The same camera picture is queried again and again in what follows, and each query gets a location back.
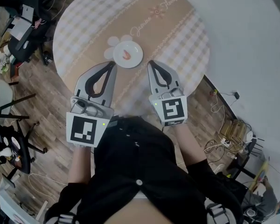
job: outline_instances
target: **button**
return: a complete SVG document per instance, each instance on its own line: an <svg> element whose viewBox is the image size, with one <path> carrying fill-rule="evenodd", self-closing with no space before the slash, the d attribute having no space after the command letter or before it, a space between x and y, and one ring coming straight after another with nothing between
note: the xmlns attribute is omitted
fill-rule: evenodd
<svg viewBox="0 0 280 224"><path fill-rule="evenodd" d="M142 182L140 179L138 179L138 180L136 181L136 183L137 183L137 185L139 185L139 186L141 186L141 185L143 184L143 182Z"/></svg>

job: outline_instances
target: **black sleeve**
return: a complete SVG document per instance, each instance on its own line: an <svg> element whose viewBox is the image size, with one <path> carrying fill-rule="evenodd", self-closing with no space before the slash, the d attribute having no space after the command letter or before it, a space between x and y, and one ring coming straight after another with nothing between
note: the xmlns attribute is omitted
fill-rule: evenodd
<svg viewBox="0 0 280 224"><path fill-rule="evenodd" d="M68 213L82 198L86 184L84 183L69 183L60 193L57 203L49 208L46 212L44 223L52 217L58 217L60 214Z"/></svg>
<svg viewBox="0 0 280 224"><path fill-rule="evenodd" d="M230 209L237 220L244 220L243 211L236 197L222 184L221 180L211 170L207 160L187 166L189 175L197 183L198 189L210 200Z"/></svg>

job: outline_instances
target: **desk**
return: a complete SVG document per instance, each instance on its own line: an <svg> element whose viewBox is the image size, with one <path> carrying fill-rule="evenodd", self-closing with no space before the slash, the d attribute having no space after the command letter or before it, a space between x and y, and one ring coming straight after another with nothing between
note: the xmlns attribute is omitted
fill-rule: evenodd
<svg viewBox="0 0 280 224"><path fill-rule="evenodd" d="M147 62L155 59L174 68L185 95L206 71L210 48L202 20L187 0L74 0L56 27L56 69L73 92L88 69L112 60L114 46L133 40L143 49L137 67L118 66L112 108L116 114L152 112ZM100 90L102 81L97 84Z"/></svg>

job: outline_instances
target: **white wall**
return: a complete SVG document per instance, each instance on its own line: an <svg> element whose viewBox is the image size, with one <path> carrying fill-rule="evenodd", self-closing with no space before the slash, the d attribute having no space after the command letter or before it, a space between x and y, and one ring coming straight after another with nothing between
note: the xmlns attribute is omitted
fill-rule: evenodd
<svg viewBox="0 0 280 224"><path fill-rule="evenodd" d="M272 0L190 0L204 21L211 56L207 77L221 92L238 91L231 107L266 141L280 170L280 12ZM233 97L226 97L227 103ZM280 198L280 175L269 178ZM280 223L280 215L271 222Z"/></svg>

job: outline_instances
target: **white chair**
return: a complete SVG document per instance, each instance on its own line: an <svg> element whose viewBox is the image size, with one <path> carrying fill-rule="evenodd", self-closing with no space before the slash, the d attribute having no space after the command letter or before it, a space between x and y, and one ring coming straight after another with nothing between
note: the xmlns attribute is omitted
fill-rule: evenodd
<svg viewBox="0 0 280 224"><path fill-rule="evenodd" d="M15 85L18 83L19 82L12 82L12 83L8 84L4 80L0 80L0 125L2 125L4 123L4 120L6 118L10 118L10 119L28 119L29 118L29 116L10 114L10 111L11 111L11 108L13 105L35 96L35 94L33 94L33 95L29 95L24 98L13 101L14 93L13 93L13 90L10 87L10 85Z"/></svg>

